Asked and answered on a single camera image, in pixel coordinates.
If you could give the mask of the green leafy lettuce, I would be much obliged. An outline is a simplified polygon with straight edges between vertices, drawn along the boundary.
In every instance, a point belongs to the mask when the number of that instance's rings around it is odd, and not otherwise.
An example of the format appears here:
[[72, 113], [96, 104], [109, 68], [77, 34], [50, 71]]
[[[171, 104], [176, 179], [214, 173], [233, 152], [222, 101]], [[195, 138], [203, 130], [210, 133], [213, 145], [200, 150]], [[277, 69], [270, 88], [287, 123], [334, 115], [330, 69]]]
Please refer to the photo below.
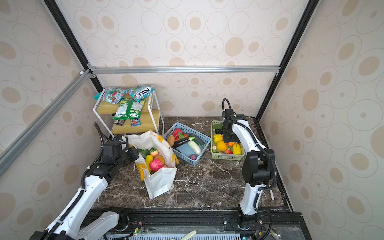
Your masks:
[[147, 155], [149, 155], [150, 154], [150, 150], [146, 150], [146, 149], [139, 149], [139, 151], [140, 151], [140, 153], [144, 156], [144, 157], [146, 157]]

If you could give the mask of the red yellow peach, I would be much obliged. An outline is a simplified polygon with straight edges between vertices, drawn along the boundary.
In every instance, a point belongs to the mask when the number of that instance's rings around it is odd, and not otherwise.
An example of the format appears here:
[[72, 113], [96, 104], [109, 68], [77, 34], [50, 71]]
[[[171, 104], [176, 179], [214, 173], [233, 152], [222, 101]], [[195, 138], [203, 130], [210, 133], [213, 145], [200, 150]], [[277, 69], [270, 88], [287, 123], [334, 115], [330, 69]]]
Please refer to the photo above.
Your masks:
[[155, 158], [156, 156], [159, 155], [159, 151], [158, 151], [157, 149], [155, 149], [155, 148], [152, 148], [152, 149], [150, 150], [150, 155], [151, 155], [153, 158]]

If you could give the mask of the pink dragon fruit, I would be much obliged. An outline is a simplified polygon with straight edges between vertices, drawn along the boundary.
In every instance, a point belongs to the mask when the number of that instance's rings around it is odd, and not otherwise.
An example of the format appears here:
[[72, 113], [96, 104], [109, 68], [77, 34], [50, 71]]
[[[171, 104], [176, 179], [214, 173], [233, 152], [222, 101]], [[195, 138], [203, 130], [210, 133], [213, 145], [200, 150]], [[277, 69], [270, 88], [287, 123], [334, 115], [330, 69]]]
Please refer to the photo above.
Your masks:
[[157, 159], [154, 159], [151, 163], [150, 163], [150, 168], [152, 169], [153, 172], [157, 172], [158, 170], [160, 170], [161, 168], [163, 167], [161, 161], [157, 160]]

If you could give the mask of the orange fruit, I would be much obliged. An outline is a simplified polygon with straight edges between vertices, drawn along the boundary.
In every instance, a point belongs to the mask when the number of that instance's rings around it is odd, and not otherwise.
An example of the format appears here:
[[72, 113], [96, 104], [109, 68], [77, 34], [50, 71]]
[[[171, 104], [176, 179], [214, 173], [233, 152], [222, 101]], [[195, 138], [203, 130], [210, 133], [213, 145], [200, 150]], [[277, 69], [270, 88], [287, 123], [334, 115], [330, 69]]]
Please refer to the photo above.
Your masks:
[[162, 165], [165, 164], [165, 160], [164, 160], [164, 158], [163, 158], [161, 155], [157, 155], [157, 156], [155, 157], [155, 159], [161, 161]]

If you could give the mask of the white grocery bag yellow handles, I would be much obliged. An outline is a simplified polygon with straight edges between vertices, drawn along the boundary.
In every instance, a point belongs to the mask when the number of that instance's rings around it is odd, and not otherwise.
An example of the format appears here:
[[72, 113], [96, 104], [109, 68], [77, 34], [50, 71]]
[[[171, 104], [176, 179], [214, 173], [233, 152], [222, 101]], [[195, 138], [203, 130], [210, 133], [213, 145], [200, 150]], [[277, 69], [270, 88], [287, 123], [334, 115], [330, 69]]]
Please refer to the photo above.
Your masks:
[[152, 200], [174, 187], [179, 163], [170, 144], [153, 131], [141, 135], [128, 135], [130, 145], [139, 150], [135, 160], [140, 178], [144, 181], [149, 198]]

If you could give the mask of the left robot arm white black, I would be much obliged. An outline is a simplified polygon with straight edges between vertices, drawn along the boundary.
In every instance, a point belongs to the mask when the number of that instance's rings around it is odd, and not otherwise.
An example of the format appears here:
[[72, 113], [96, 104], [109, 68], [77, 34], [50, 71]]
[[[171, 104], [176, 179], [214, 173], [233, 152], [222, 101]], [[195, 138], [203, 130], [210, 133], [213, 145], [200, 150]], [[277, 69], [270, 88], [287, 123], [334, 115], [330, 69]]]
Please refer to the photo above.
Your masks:
[[120, 169], [136, 161], [140, 152], [127, 142], [113, 140], [102, 144], [96, 160], [87, 167], [81, 178], [78, 192], [42, 232], [36, 231], [32, 240], [98, 240], [119, 224], [118, 212], [107, 211], [82, 227], [86, 216], [101, 193], [111, 183]]

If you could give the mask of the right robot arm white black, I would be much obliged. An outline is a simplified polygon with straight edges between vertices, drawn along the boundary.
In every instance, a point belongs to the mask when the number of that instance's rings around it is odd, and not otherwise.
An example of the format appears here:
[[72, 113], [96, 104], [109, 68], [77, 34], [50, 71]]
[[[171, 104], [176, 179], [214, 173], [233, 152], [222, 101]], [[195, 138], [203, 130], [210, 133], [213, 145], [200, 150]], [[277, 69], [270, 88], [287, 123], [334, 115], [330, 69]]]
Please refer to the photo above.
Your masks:
[[223, 109], [224, 140], [240, 143], [245, 152], [242, 176], [246, 183], [240, 203], [238, 225], [246, 231], [259, 220], [262, 194], [274, 189], [278, 181], [275, 152], [265, 147], [251, 130], [247, 118], [233, 109]]

